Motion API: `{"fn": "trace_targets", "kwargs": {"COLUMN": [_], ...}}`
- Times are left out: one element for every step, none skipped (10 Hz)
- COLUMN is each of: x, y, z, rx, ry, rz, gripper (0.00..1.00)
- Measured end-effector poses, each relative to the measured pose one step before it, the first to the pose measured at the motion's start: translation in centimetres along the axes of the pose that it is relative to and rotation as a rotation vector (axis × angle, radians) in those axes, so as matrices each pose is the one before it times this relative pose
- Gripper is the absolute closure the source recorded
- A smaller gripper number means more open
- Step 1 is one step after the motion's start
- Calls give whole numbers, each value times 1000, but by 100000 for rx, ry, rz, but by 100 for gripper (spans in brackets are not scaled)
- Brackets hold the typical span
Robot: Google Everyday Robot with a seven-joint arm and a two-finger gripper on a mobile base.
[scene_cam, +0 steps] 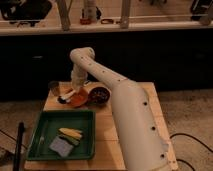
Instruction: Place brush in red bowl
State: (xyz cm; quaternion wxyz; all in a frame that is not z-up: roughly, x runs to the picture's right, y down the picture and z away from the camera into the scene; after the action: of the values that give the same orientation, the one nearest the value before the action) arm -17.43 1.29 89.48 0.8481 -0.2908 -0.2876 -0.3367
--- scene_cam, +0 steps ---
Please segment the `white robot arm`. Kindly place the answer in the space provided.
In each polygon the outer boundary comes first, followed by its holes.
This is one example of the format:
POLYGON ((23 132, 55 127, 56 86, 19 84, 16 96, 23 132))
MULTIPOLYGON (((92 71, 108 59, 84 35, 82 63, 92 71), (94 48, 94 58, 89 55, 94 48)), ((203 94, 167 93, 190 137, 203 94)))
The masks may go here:
POLYGON ((111 109, 127 171, 171 171, 146 91, 135 81, 95 61, 91 47, 70 52, 72 86, 84 85, 90 73, 111 90, 111 109))

